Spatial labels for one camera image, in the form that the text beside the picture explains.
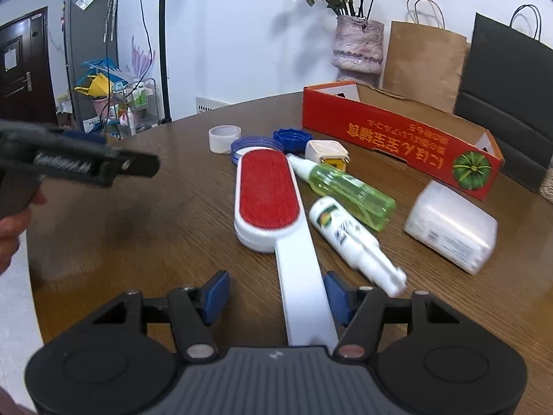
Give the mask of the person's left hand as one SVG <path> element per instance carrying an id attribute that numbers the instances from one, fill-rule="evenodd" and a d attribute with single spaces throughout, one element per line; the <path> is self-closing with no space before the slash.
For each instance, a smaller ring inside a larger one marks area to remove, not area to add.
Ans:
<path id="1" fill-rule="evenodd" d="M 29 206 L 15 215 L 9 215 L 0 222 L 0 274 L 11 265 L 13 256 L 20 248 L 20 236 L 29 227 L 32 211 Z"/>

